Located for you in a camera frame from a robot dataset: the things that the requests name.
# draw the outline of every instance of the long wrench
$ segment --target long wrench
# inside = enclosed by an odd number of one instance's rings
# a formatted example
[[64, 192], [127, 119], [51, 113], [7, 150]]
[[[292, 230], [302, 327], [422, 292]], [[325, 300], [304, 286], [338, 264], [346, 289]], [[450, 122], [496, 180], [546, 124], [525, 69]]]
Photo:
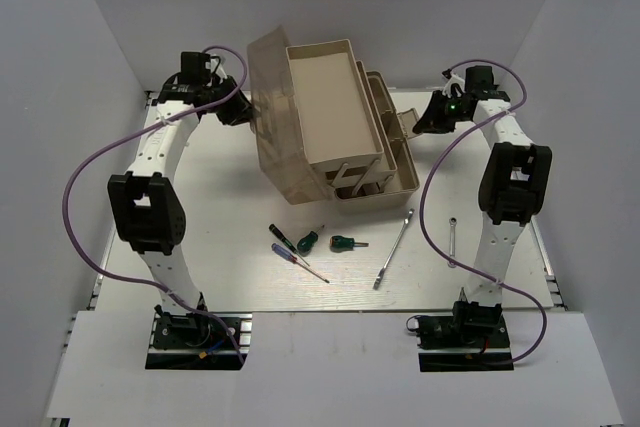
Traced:
[[[455, 217], [451, 217], [449, 219], [449, 257], [456, 256], [456, 225], [458, 221]], [[451, 261], [447, 262], [447, 265], [452, 269], [455, 268], [456, 264]]]
[[409, 221], [411, 220], [411, 217], [413, 217], [414, 212], [415, 211], [413, 209], [409, 209], [407, 218], [402, 221], [402, 229], [400, 229], [400, 235], [398, 235], [398, 238], [396, 239], [396, 243], [393, 244], [393, 247], [391, 248], [391, 253], [389, 254], [389, 257], [387, 257], [387, 261], [384, 263], [384, 265], [380, 269], [380, 272], [378, 272], [378, 277], [376, 277], [376, 281], [373, 283], [373, 290], [378, 290], [378, 287], [380, 287], [380, 283], [382, 282], [384, 273], [387, 271], [387, 267], [389, 267], [389, 262], [391, 262], [391, 257], [393, 257], [393, 254], [395, 254], [396, 249], [398, 248], [398, 244], [400, 244], [400, 239], [402, 239], [402, 236], [404, 235], [405, 230], [407, 230]]

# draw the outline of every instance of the blue screwdriver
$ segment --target blue screwdriver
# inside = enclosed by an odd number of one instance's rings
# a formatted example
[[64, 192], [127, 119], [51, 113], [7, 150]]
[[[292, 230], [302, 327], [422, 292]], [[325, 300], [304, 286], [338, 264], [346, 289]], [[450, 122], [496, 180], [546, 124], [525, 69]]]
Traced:
[[324, 277], [322, 277], [319, 273], [317, 273], [311, 267], [307, 267], [306, 265], [301, 263], [295, 255], [293, 255], [291, 252], [289, 252], [287, 249], [285, 249], [281, 245], [278, 245], [278, 244], [275, 244], [275, 243], [271, 244], [271, 250], [273, 250], [276, 254], [278, 254], [284, 260], [287, 260], [287, 261], [291, 262], [292, 264], [299, 265], [304, 270], [306, 270], [310, 274], [315, 275], [316, 277], [318, 277], [323, 282], [326, 282], [327, 284], [329, 283], [328, 279], [325, 279]]

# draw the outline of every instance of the translucent lid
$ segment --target translucent lid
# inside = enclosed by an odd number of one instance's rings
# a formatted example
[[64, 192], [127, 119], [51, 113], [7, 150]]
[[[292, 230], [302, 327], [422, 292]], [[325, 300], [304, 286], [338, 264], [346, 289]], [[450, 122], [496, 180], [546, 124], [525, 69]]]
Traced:
[[290, 204], [329, 199], [327, 185], [304, 153], [300, 119], [282, 27], [249, 44], [252, 128], [260, 168]]

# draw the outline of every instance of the tabletop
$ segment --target tabletop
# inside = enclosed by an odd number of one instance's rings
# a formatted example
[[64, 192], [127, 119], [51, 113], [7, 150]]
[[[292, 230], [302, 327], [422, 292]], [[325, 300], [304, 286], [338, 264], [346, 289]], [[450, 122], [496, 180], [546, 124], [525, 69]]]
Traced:
[[[416, 108], [421, 114], [429, 97], [429, 92], [392, 90], [398, 112]], [[149, 110], [148, 121], [154, 118], [154, 108]], [[421, 187], [438, 155], [471, 125], [460, 123], [454, 133], [422, 135], [409, 142]], [[456, 256], [467, 264], [473, 263], [480, 240], [477, 197], [488, 158], [482, 134], [470, 135], [443, 163], [427, 197], [427, 229], [446, 251], [449, 218], [456, 217]], [[226, 127], [214, 116], [203, 117], [185, 148], [174, 187], [187, 217], [182, 243], [187, 265], [211, 311], [448, 310], [470, 275], [449, 268], [429, 247], [415, 215], [380, 289], [373, 290], [407, 211], [418, 212], [420, 192], [403, 208], [360, 215], [340, 214], [331, 202], [289, 205], [260, 170], [255, 138], [247, 125]], [[271, 223], [294, 243], [325, 225], [306, 259], [330, 284], [271, 251], [275, 241], [268, 231]], [[369, 247], [333, 253], [332, 235], [353, 237]], [[544, 258], [534, 236], [530, 227], [522, 233], [506, 282], [551, 307]], [[106, 268], [151, 278], [144, 262], [117, 237], [108, 247]], [[149, 287], [105, 279], [96, 309], [151, 308], [159, 298]], [[503, 307], [533, 308], [533, 304], [505, 292]]]

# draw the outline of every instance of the black screwdriver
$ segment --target black screwdriver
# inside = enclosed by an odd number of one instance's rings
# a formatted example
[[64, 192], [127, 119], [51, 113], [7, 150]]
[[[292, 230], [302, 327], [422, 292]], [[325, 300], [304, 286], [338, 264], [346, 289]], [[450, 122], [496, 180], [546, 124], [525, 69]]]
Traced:
[[[280, 242], [282, 242], [284, 245], [287, 246], [287, 249], [289, 249], [291, 252], [293, 252], [294, 254], [298, 254], [298, 251], [296, 250], [295, 246], [291, 243], [291, 241], [289, 239], [287, 239], [284, 234], [282, 232], [280, 232], [280, 229], [278, 229], [275, 224], [271, 224], [269, 226], [269, 230], [271, 231], [271, 233], [273, 235], [276, 236], [276, 239], [278, 239]], [[304, 262], [305, 264], [309, 265], [309, 262], [307, 262], [304, 259], [300, 259], [302, 262]]]

